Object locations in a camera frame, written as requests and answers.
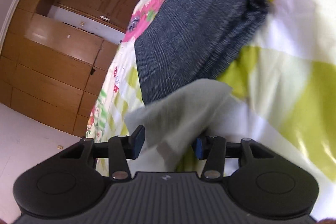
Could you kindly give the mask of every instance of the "gray cloth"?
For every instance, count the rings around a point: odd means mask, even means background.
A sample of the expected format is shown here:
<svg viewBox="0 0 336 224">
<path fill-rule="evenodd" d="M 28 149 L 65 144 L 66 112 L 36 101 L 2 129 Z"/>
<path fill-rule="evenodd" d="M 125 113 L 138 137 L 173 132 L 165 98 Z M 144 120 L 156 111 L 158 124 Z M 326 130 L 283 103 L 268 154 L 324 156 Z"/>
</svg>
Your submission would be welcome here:
<svg viewBox="0 0 336 224">
<path fill-rule="evenodd" d="M 165 0 L 134 45 L 143 102 L 215 79 L 267 13 L 267 0 Z"/>
<path fill-rule="evenodd" d="M 174 171 L 189 145 L 223 108 L 230 92 L 227 84 L 200 79 L 126 114 L 129 132 L 139 125 L 146 130 L 139 158 L 128 162 L 132 175 L 136 171 Z"/>
</svg>

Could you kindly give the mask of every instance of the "round black pad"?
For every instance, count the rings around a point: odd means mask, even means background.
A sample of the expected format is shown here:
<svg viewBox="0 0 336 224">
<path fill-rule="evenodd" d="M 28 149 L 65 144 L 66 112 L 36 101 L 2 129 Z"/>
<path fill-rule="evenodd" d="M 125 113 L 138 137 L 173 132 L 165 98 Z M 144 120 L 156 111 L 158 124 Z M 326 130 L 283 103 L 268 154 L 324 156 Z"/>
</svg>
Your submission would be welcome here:
<svg viewBox="0 0 336 224">
<path fill-rule="evenodd" d="M 265 218 L 291 218 L 309 213 L 319 187 L 312 175 L 282 159 L 257 159 L 228 179 L 233 200 Z"/>
<path fill-rule="evenodd" d="M 93 206 L 103 194 L 102 176 L 74 159 L 43 162 L 23 173 L 13 193 L 21 209 L 38 217 L 72 216 Z"/>
</svg>

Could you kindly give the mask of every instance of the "ribbed rubber surface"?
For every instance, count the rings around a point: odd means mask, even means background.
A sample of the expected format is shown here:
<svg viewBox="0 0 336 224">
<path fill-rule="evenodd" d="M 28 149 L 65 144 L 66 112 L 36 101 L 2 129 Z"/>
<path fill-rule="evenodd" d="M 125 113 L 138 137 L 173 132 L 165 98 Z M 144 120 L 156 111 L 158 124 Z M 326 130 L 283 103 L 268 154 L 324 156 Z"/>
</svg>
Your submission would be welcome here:
<svg viewBox="0 0 336 224">
<path fill-rule="evenodd" d="M 202 182 L 195 173 L 138 173 L 130 182 L 112 185 L 106 196 L 85 213 L 62 220 L 24 215 L 16 223 L 311 224 L 315 221 L 309 216 L 281 221 L 255 217 L 237 207 L 222 186 Z"/>
</svg>

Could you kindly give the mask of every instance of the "logo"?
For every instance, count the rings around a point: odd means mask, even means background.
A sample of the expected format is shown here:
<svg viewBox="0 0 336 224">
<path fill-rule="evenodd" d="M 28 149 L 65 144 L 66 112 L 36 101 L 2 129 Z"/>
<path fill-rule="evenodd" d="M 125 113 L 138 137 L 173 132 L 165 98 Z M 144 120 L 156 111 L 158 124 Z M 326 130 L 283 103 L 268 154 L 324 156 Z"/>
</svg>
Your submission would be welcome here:
<svg viewBox="0 0 336 224">
<path fill-rule="evenodd" d="M 167 181 L 167 180 L 171 179 L 171 176 L 170 175 L 164 175 L 161 178 Z"/>
</svg>

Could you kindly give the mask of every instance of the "bedsheet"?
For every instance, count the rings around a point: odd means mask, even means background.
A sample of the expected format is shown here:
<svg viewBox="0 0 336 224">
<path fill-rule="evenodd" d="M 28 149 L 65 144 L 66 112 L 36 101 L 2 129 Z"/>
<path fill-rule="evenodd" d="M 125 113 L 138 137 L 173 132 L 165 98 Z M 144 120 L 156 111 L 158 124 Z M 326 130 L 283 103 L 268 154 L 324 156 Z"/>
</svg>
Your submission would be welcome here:
<svg viewBox="0 0 336 224">
<path fill-rule="evenodd" d="M 128 135 L 125 113 L 143 106 L 134 42 L 163 1 L 134 9 L 90 115 L 87 137 L 96 142 Z M 211 131 L 230 141 L 251 137 L 308 170 L 320 187 L 313 217 L 336 218 L 336 0 L 269 1 L 266 23 L 217 79 L 233 92 Z M 201 165 L 189 151 L 178 170 Z M 107 175 L 105 159 L 97 170 Z"/>
</svg>

